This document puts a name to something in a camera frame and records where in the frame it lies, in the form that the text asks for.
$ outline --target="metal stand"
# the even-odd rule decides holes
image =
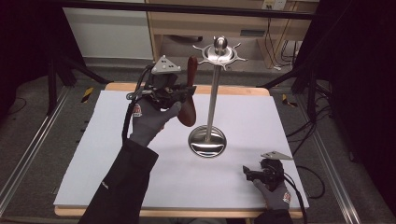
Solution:
[[[227,47],[227,45],[227,39],[224,36],[221,36],[215,38],[213,45],[209,45],[203,49],[199,49],[194,46],[202,52],[204,60],[200,63],[214,64],[207,125],[197,127],[189,136],[189,146],[191,150],[198,156],[204,158],[217,157],[227,146],[227,139],[224,133],[213,126],[221,67],[226,70],[225,66],[227,64],[233,63],[237,60],[246,61],[246,59],[239,58],[235,50],[235,48],[240,44],[233,48]]]

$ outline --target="metal knob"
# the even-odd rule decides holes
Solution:
[[[220,36],[215,38],[213,46],[215,47],[215,53],[219,56],[223,56],[226,52],[228,41],[224,36]]]

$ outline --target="white board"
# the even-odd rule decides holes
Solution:
[[[84,206],[91,201],[121,148],[122,124],[129,104],[126,93],[101,92],[55,205]],[[218,95],[213,126],[224,132],[227,147],[212,159],[198,157],[188,146],[191,131],[207,124],[210,95],[195,94],[193,100],[197,111],[195,125],[186,127],[177,118],[171,119],[149,145],[160,158],[151,172],[143,208],[263,208],[263,197],[246,181],[242,166],[259,171],[261,154],[265,152],[291,156],[274,99]],[[309,207],[294,161],[282,163],[301,192],[304,206]],[[299,208],[294,189],[287,186],[290,208]]]

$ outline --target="wooden table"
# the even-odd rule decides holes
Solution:
[[[134,91],[135,83],[110,83],[106,86],[106,91]],[[211,86],[197,86],[196,94],[209,94]],[[241,86],[219,86],[219,94],[231,95],[262,95],[270,96],[266,89],[241,87]],[[84,214],[86,207],[82,206],[55,206],[55,214],[61,217],[80,217]],[[233,209],[145,209],[140,211],[141,217],[241,217],[254,218],[262,212],[261,209],[249,209],[235,211]],[[300,209],[290,209],[292,218],[301,218]]]

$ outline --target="glove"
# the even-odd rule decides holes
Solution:
[[[260,179],[253,180],[253,184],[262,193],[262,196],[264,196],[264,200],[268,209],[289,210],[290,193],[286,188],[285,182],[280,183],[274,191],[270,191],[267,187],[265,187]]]
[[[138,101],[132,114],[133,132],[129,139],[142,147],[147,147],[151,140],[171,118],[178,115],[181,102],[174,103],[168,110],[156,110],[145,98]]]

